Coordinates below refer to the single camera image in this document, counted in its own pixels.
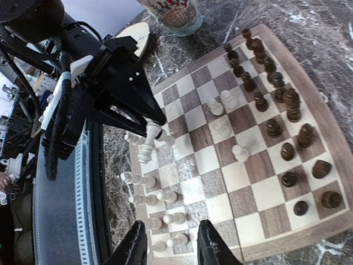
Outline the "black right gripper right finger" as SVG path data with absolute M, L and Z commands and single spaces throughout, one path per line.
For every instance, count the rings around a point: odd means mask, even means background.
M 208 219 L 201 220 L 199 224 L 197 263 L 200 265 L 242 265 Z

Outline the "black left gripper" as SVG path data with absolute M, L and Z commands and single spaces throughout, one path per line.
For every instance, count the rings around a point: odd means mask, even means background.
M 60 103 L 68 116 L 87 116 L 92 121 L 146 137 L 148 118 L 158 125 L 166 116 L 149 86 L 145 71 L 134 54 L 137 42 L 131 37 L 97 40 L 79 22 L 64 14 L 60 37 L 60 64 L 64 73 L 73 73 L 70 64 L 91 55 L 88 67 L 70 85 Z M 126 116 L 111 110 L 118 107 Z

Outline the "black chess king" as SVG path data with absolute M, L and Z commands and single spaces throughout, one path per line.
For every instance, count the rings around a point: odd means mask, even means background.
M 284 102 L 287 109 L 287 118 L 290 122 L 296 123 L 301 118 L 300 112 L 300 98 L 298 93 L 289 88 L 284 94 Z

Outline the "white chess rook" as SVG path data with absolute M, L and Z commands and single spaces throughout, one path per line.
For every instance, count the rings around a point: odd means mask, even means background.
M 152 245 L 152 250 L 154 252 L 161 253 L 161 252 L 164 252 L 166 249 L 167 249 L 167 245 L 165 244 L 164 241 L 157 241 Z

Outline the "floral ceramic mug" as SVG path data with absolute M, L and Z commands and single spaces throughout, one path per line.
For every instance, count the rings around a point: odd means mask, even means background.
M 152 13 L 160 23 L 178 37 L 196 32 L 203 24 L 197 1 L 193 0 L 140 0 L 139 4 Z

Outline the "wooden chess board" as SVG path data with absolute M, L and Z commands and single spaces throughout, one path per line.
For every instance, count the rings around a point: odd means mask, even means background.
M 329 107 L 306 71 L 266 26 L 250 29 L 263 44 L 251 51 L 242 35 L 230 41 L 245 82 L 233 73 L 222 47 L 154 90 L 174 145 L 156 141 L 152 159 L 132 172 L 157 180 L 133 185 L 133 195 L 174 191 L 175 203 L 136 205 L 138 219 L 184 213 L 183 224 L 147 230 L 150 264 L 196 264 L 197 228 L 209 219 L 242 261 L 292 251 L 352 227 L 352 153 Z M 293 88 L 301 118 L 287 118 L 284 94 Z M 341 194 L 338 208 L 321 204 L 324 192 Z M 185 234 L 185 246 L 152 250 L 157 241 Z

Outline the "black front rail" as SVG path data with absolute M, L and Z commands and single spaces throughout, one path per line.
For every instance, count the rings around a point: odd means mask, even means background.
M 105 187 L 103 126 L 87 121 L 86 128 L 89 132 L 90 202 L 93 212 L 94 244 L 98 263 L 103 264 L 112 254 Z

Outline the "black chess rook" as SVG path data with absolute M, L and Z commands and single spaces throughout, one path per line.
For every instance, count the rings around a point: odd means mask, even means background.
M 242 36 L 246 40 L 246 46 L 251 51 L 260 52 L 263 50 L 263 44 L 259 38 L 253 38 L 249 29 L 242 30 Z
M 340 206 L 343 199 L 339 192 L 334 190 L 329 190 L 322 194 L 320 201 L 324 208 L 334 209 Z

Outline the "white chess king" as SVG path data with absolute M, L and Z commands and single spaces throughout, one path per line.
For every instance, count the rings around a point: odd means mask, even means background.
M 120 178 L 126 184 L 132 184 L 135 186 L 142 185 L 147 188 L 154 188 L 157 180 L 154 177 L 144 177 L 133 172 L 122 172 Z

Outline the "white chess bishop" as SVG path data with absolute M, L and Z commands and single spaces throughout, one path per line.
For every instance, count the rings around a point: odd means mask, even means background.
M 124 139 L 131 145 L 139 145 L 140 144 L 140 137 L 131 133 L 131 132 L 127 132 L 124 136 Z
M 129 196 L 129 202 L 134 205 L 148 205 L 148 206 L 156 206 L 158 203 L 158 199 L 155 195 L 131 195 Z

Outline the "white chess knight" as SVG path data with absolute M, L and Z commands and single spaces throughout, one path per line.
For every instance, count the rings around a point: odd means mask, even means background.
M 163 226 L 161 218 L 147 218 L 143 222 L 147 230 L 159 230 Z

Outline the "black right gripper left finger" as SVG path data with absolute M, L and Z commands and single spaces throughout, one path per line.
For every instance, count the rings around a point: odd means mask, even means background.
M 147 264 L 147 247 L 145 224 L 143 221 L 137 220 L 103 265 Z

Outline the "bird painted ceramic plate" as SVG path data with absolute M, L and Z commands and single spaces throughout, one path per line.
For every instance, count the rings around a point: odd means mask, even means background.
M 150 28 L 146 22 L 136 23 L 125 28 L 116 38 L 130 36 L 137 42 L 135 55 L 141 59 L 149 42 Z

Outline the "white chess pawn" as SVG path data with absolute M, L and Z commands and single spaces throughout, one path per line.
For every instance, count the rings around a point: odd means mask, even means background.
M 163 216 L 163 221 L 166 224 L 183 224 L 186 221 L 186 217 L 184 213 L 174 213 L 174 214 L 166 214 Z
M 158 191 L 156 193 L 158 200 L 165 201 L 167 203 L 175 203 L 178 199 L 178 194 L 174 191 Z
M 138 161 L 147 164 L 152 159 L 152 151 L 154 150 L 154 140 L 161 133 L 162 127 L 153 121 L 149 121 L 146 126 L 146 140 L 140 146 Z
M 166 240 L 168 247 L 185 246 L 189 242 L 188 237 L 185 234 L 177 234 L 172 238 Z

